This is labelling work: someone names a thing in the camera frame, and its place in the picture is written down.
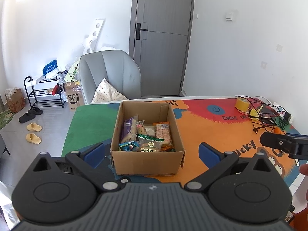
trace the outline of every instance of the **ridged gray surface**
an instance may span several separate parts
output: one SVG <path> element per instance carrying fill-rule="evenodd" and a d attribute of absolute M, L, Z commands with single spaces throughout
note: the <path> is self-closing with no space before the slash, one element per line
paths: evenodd
<path fill-rule="evenodd" d="M 102 195 L 95 207 L 76 221 L 53 227 L 22 222 L 14 229 L 14 231 L 88 230 L 287 231 L 292 229 L 283 222 L 259 226 L 231 222 L 214 212 L 201 194 L 187 192 L 178 183 L 127 183 L 119 192 Z"/>

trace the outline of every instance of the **tape roll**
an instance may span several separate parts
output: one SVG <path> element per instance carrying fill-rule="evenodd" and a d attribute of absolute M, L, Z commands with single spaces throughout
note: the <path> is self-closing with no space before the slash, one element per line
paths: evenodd
<path fill-rule="evenodd" d="M 235 107 L 240 110 L 246 112 L 249 108 L 250 102 L 244 98 L 238 97 L 235 103 Z"/>

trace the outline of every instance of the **yellow slipper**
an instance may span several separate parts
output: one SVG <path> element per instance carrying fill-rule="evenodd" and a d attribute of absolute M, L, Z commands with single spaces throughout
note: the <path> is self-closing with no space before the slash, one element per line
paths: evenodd
<path fill-rule="evenodd" d="M 42 130 L 42 126 L 37 125 L 36 123 L 32 122 L 29 125 L 27 125 L 27 130 L 39 132 Z"/>
<path fill-rule="evenodd" d="M 26 135 L 26 140 L 28 142 L 31 142 L 31 143 L 34 143 L 34 144 L 39 144 L 42 141 L 41 138 L 39 138 L 38 136 L 36 136 L 33 133 L 27 134 Z"/>

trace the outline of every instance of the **light switch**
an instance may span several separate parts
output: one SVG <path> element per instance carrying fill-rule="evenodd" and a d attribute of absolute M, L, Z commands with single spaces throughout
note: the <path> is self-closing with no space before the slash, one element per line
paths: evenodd
<path fill-rule="evenodd" d="M 232 19 L 233 19 L 233 13 L 232 12 L 226 13 L 226 20 L 232 21 Z"/>

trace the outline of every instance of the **slipper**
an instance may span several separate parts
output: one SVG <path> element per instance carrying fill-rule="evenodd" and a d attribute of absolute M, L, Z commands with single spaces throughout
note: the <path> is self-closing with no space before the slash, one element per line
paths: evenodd
<path fill-rule="evenodd" d="M 19 122 L 20 123 L 25 123 L 27 121 L 30 121 L 30 120 L 33 120 L 35 118 L 35 115 L 34 114 L 31 114 L 31 113 L 24 113 L 23 116 L 19 117 Z"/>
<path fill-rule="evenodd" d="M 26 135 L 26 140 L 28 142 L 31 142 L 31 143 L 34 143 L 34 144 L 39 144 L 42 141 L 41 138 L 39 138 L 38 136 L 36 136 L 33 133 L 27 134 Z"/>
<path fill-rule="evenodd" d="M 35 122 L 32 122 L 29 125 L 27 125 L 27 130 L 39 132 L 42 130 L 42 126 L 36 124 Z"/>
<path fill-rule="evenodd" d="M 28 113 L 34 114 L 34 115 L 41 115 L 43 113 L 43 110 L 39 108 L 32 108 L 28 110 Z"/>

